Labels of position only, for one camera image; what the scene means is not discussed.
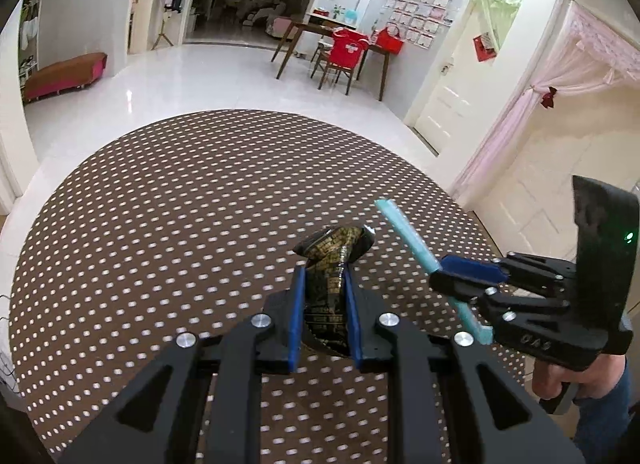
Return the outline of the person's right hand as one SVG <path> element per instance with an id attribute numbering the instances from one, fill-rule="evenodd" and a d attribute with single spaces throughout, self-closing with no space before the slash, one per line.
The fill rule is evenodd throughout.
<path id="1" fill-rule="evenodd" d="M 533 392 L 544 400 L 556 398 L 564 383 L 577 384 L 577 398 L 601 399 L 615 388 L 626 369 L 626 357 L 600 354 L 588 369 L 575 372 L 556 364 L 536 360 Z"/>

